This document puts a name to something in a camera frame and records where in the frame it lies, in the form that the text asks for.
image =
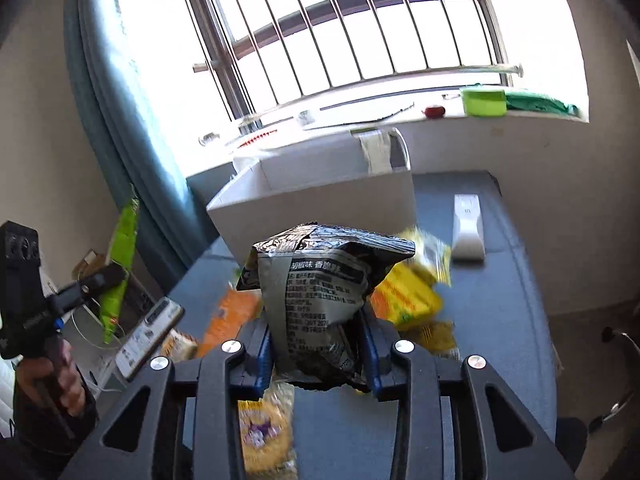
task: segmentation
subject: hand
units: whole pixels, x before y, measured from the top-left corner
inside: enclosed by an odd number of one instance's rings
[[[15,371],[15,380],[24,393],[39,407],[44,407],[34,381],[44,379],[54,373],[53,363],[46,357],[37,359],[23,359]],[[71,345],[63,341],[62,366],[58,370],[58,384],[62,390],[60,404],[66,408],[69,415],[78,416],[84,410],[86,397],[80,373],[71,358]]]

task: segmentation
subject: smartphone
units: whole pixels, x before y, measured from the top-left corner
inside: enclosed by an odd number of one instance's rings
[[[116,366],[127,381],[151,357],[183,314],[183,307],[169,298],[162,298],[140,320],[116,355]]]

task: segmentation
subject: yellow snack package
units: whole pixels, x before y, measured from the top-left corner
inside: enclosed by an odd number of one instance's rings
[[[398,330],[422,325],[442,309],[442,298],[404,263],[393,266],[369,301],[376,316]]]
[[[432,321],[403,332],[402,337],[426,348],[437,357],[460,361],[460,350],[453,337],[452,321]]]
[[[238,400],[247,480],[297,480],[293,400],[294,387],[283,382],[272,382],[260,400]]]
[[[430,233],[417,227],[405,229],[399,238],[411,240],[415,244],[415,256],[404,261],[413,272],[429,286],[445,283],[451,286],[451,247]]]

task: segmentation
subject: red object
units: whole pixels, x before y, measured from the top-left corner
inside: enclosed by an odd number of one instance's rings
[[[255,134],[249,140],[246,140],[245,142],[240,144],[240,146],[238,146],[238,148],[244,148],[245,146],[248,146],[249,144],[253,144],[256,140],[263,139],[264,137],[268,137],[271,134],[274,134],[275,132],[277,132],[277,130],[271,130],[269,132],[262,132],[261,134]]]
[[[444,117],[444,113],[446,112],[444,106],[427,106],[424,109],[424,115],[427,117],[427,119],[439,119],[441,117]]]

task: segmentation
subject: green snack bag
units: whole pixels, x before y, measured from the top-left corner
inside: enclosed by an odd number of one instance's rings
[[[131,186],[131,200],[124,206],[120,213],[120,219],[111,237],[109,253],[107,254],[106,265],[116,262],[126,271],[131,272],[133,255],[136,251],[136,235],[138,234],[138,211],[140,210],[140,199],[136,195],[136,190]],[[123,282],[105,292],[100,296],[100,321],[104,326],[104,342],[110,343],[113,332],[120,317],[120,307],[129,276]]]

